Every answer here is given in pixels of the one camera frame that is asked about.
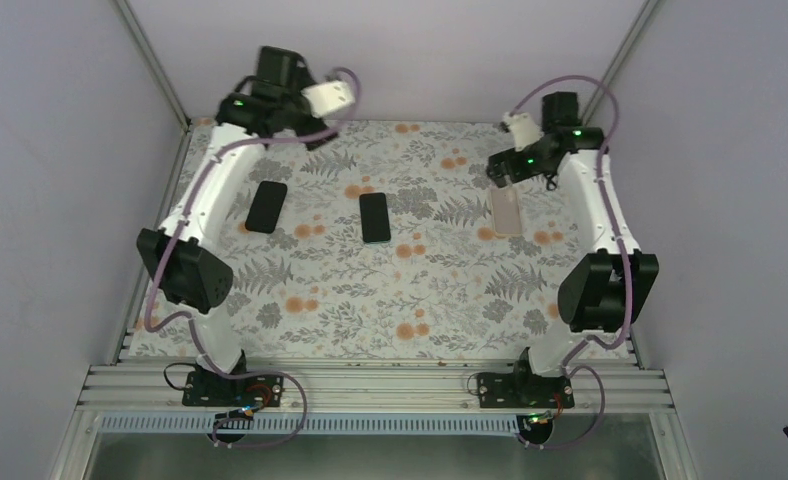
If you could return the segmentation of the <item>aluminium rail frame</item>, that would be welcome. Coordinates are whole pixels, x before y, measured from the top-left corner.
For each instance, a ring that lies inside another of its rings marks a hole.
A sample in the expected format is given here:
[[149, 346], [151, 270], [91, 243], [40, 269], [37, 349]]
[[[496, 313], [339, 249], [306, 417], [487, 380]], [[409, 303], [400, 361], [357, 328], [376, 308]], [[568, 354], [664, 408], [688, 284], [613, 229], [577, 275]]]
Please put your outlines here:
[[[305, 390], [313, 413], [475, 413], [477, 366], [412, 363], [311, 364], [283, 371]], [[666, 377], [632, 365], [598, 365], [595, 380], [581, 372], [571, 381], [575, 412], [659, 413], [675, 408]], [[155, 362], [92, 366], [78, 396], [80, 410], [179, 410], [188, 370]]]

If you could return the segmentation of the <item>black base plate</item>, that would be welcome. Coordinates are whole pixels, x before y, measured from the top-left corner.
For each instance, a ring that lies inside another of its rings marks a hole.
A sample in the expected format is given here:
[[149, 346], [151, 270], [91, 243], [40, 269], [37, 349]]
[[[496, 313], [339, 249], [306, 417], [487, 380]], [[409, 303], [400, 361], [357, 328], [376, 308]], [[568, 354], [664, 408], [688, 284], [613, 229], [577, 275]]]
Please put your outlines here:
[[490, 373], [476, 376], [477, 395], [484, 409], [573, 408], [573, 388], [567, 377]]
[[228, 380], [209, 371], [188, 374], [181, 403], [186, 407], [279, 407], [284, 378], [260, 375]]

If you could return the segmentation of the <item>black phone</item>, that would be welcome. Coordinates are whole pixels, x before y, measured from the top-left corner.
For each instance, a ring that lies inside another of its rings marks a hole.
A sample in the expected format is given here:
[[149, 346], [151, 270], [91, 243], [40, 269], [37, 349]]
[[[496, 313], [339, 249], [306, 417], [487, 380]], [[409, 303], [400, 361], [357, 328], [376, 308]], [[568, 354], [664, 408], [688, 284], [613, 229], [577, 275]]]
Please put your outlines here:
[[287, 185], [280, 182], [262, 181], [256, 190], [249, 208], [244, 228], [250, 232], [272, 234], [287, 196]]
[[364, 193], [359, 196], [362, 240], [366, 244], [391, 241], [387, 198], [384, 193]]

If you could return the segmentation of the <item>beige phone case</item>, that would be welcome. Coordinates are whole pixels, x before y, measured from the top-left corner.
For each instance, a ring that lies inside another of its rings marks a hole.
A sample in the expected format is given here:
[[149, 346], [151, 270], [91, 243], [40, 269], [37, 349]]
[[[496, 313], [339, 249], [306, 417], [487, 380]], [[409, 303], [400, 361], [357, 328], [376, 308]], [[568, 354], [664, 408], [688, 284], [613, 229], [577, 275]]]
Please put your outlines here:
[[517, 190], [513, 186], [493, 188], [489, 201], [494, 232], [499, 237], [521, 236], [523, 223]]

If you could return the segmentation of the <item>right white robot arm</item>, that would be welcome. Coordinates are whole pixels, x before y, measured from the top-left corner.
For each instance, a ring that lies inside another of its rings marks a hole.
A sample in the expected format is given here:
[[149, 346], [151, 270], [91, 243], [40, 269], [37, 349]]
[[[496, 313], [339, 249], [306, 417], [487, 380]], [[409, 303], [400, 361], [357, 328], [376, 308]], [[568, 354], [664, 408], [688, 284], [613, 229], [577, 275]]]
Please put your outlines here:
[[588, 347], [614, 351], [625, 344], [659, 272], [657, 257], [643, 252], [632, 235], [613, 185], [609, 148], [618, 124], [583, 125], [571, 91], [544, 96], [541, 114], [535, 122], [528, 113], [505, 113], [501, 127], [514, 145], [491, 155], [486, 167], [497, 193], [510, 195], [535, 178], [564, 192], [585, 249], [558, 287], [561, 325], [526, 348], [526, 371], [511, 382], [514, 399], [525, 407], [547, 398], [547, 377], [566, 375]]

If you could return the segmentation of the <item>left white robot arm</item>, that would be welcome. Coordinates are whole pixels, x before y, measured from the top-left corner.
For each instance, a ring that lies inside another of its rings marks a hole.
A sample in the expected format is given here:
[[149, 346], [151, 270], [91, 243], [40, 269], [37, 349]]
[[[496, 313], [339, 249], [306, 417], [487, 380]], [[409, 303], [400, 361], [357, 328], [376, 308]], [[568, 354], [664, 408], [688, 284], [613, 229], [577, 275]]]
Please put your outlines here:
[[224, 305], [233, 269], [215, 253], [231, 204], [246, 175], [276, 144], [312, 151], [334, 140], [355, 115], [362, 84], [347, 67], [323, 80], [299, 53], [263, 46], [253, 74], [220, 101], [204, 157], [179, 201], [154, 229], [142, 230], [136, 248], [151, 286], [144, 329], [158, 333], [186, 322], [196, 364], [211, 373], [209, 392], [225, 405], [248, 391], [245, 353]]

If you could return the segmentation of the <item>floral patterned table mat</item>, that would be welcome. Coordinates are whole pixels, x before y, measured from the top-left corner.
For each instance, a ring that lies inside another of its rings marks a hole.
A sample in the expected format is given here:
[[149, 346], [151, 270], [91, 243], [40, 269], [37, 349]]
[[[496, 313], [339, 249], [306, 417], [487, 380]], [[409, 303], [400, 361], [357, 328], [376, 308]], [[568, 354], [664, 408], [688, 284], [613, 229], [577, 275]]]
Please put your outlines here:
[[[513, 359], [560, 320], [558, 287], [585, 249], [568, 196], [517, 186], [523, 234], [499, 237], [489, 124], [358, 121], [307, 151], [275, 145], [243, 180], [215, 253], [251, 358]], [[262, 181], [287, 185], [272, 234], [244, 228]], [[362, 240], [359, 196], [386, 195], [391, 241]]]

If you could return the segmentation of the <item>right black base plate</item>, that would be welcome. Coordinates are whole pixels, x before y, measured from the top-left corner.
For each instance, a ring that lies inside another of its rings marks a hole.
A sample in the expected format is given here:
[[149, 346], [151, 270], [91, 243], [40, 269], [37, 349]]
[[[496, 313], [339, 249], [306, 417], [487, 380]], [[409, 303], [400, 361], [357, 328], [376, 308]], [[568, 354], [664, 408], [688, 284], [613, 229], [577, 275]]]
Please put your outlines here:
[[477, 395], [484, 409], [573, 408], [573, 388], [567, 377], [490, 373], [476, 376]]

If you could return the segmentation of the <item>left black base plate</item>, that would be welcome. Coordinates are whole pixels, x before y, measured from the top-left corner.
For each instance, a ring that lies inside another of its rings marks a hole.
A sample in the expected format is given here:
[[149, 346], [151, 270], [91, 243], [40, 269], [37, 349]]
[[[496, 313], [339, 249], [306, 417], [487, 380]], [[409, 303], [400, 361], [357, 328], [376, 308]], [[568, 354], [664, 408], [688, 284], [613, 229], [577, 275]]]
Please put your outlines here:
[[181, 403], [186, 407], [279, 407], [284, 378], [260, 375], [228, 380], [209, 371], [188, 374]]

